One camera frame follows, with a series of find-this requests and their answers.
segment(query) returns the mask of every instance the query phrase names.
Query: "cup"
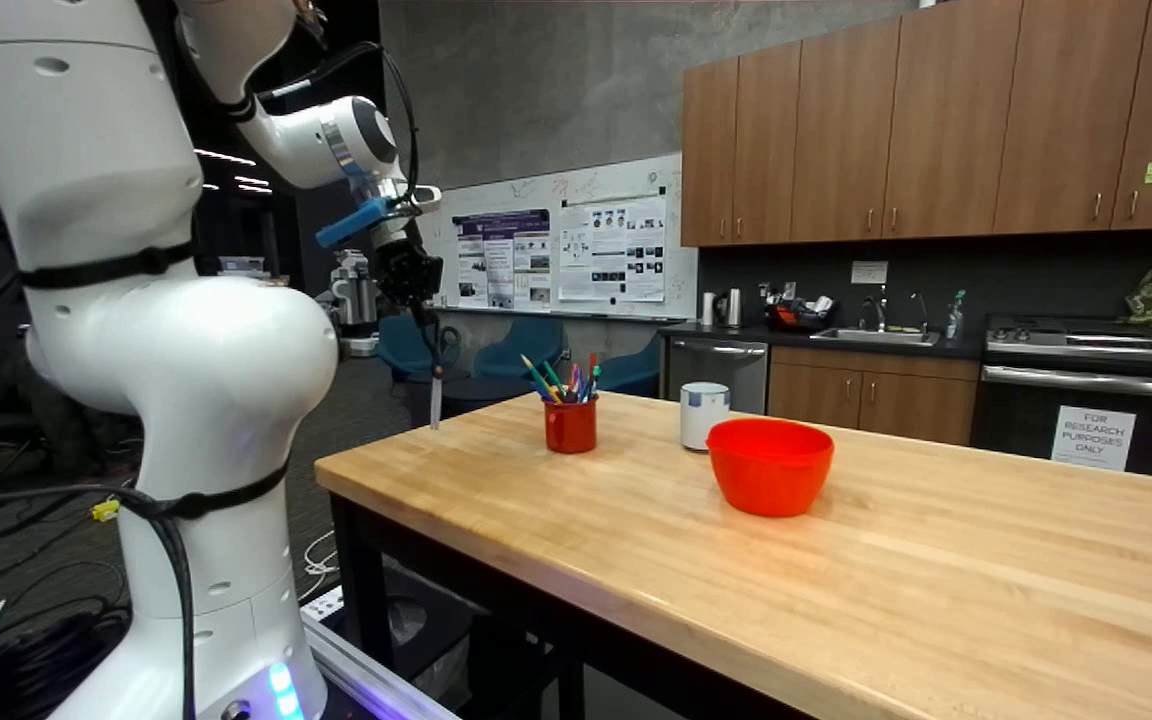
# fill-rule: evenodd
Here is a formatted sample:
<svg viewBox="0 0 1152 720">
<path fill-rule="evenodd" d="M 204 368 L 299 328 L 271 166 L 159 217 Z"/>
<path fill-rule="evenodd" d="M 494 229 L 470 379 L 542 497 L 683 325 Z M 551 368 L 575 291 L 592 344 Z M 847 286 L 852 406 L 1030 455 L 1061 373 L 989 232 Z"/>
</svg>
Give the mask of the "cup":
<svg viewBox="0 0 1152 720">
<path fill-rule="evenodd" d="M 592 452 L 600 442 L 600 406 L 544 406 L 544 445 L 551 452 Z"/>
<path fill-rule="evenodd" d="M 683 383 L 680 390 L 680 445 L 693 452 L 708 452 L 708 430 L 731 412 L 728 383 Z"/>
</svg>

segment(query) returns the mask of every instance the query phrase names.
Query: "white robot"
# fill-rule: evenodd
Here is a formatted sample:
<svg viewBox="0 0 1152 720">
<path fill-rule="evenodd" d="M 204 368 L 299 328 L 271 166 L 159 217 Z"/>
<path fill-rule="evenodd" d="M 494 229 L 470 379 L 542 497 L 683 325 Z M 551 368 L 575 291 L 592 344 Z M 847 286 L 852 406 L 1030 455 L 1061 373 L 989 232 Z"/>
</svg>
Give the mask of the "white robot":
<svg viewBox="0 0 1152 720">
<path fill-rule="evenodd" d="M 175 0 L 175 12 L 184 54 L 249 145 L 289 184 L 369 190 L 350 229 L 369 232 L 376 286 L 429 300 L 438 259 L 409 222 L 438 192 L 409 192 L 374 100 L 270 115 L 249 94 L 314 0 Z M 324 713 L 282 471 L 331 383 L 335 335 L 294 287 L 202 282 L 184 253 L 196 195 L 192 135 L 136 0 L 0 0 L 0 211 L 33 313 L 29 357 L 82 406 L 146 420 L 146 497 L 231 502 L 174 525 L 192 565 L 188 617 L 153 525 L 120 513 L 131 628 L 55 718 Z"/>
</svg>

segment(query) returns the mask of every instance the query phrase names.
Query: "floor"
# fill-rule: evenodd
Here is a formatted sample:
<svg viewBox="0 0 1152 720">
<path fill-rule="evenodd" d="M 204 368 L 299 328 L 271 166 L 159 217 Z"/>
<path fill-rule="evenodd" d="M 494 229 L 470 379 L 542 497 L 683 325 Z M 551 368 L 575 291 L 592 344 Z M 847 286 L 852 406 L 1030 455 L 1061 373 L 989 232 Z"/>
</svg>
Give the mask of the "floor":
<svg viewBox="0 0 1152 720">
<path fill-rule="evenodd" d="M 314 460 L 369 445 L 409 430 L 404 393 L 388 379 L 388 368 L 376 362 L 350 362 L 335 373 L 328 402 L 303 420 L 294 469 L 289 469 L 289 531 L 299 594 L 315 588 L 310 575 L 303 549 L 328 556 L 331 541 L 322 541 L 331 530 L 328 497 L 314 481 Z M 17 477 L 14 488 L 63 483 L 63 477 Z M 59 513 L 47 513 L 41 525 L 0 537 L 0 643 L 14 643 L 29 631 L 55 623 L 69 611 L 98 604 L 125 604 L 125 565 L 113 525 L 89 520 L 93 502 L 73 502 Z M 0 530 L 24 520 L 41 506 L 6 506 Z M 645 718 L 667 720 L 663 707 L 624 691 L 619 683 L 590 673 L 590 718 Z"/>
</svg>

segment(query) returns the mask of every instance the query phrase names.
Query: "chair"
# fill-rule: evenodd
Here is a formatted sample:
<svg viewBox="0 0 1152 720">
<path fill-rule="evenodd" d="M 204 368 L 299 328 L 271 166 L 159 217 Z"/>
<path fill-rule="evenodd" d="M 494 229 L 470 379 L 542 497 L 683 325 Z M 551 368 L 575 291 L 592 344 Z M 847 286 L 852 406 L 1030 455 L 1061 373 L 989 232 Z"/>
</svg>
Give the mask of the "chair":
<svg viewBox="0 0 1152 720">
<path fill-rule="evenodd" d="M 438 335 L 446 366 L 456 353 L 456 334 L 446 328 L 446 335 Z M 385 316 L 379 319 L 379 344 L 376 357 L 388 366 L 391 379 L 434 379 L 434 353 L 421 335 L 421 325 L 414 316 Z"/>
<path fill-rule="evenodd" d="M 630 393 L 630 396 L 660 396 L 660 335 L 633 357 L 608 357 L 600 366 L 600 390 L 604 393 Z"/>
<path fill-rule="evenodd" d="M 526 383 L 530 368 L 521 357 L 555 362 L 570 348 L 570 334 L 550 316 L 521 316 L 510 325 L 505 342 L 481 348 L 474 379 L 481 383 Z"/>
</svg>

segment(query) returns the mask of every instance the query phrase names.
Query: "wooden table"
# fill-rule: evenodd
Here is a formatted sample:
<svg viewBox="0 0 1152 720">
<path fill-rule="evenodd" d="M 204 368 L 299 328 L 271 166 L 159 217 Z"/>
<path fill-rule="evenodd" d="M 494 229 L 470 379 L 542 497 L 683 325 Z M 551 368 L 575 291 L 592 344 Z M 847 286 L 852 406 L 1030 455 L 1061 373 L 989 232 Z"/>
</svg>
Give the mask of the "wooden table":
<svg viewBox="0 0 1152 720">
<path fill-rule="evenodd" d="M 813 718 L 1152 718 L 1152 477 L 828 433 L 798 520 L 728 507 L 677 406 L 633 396 L 600 402 L 590 455 L 544 452 L 526 396 L 328 455 L 322 483 L 342 520 Z"/>
</svg>

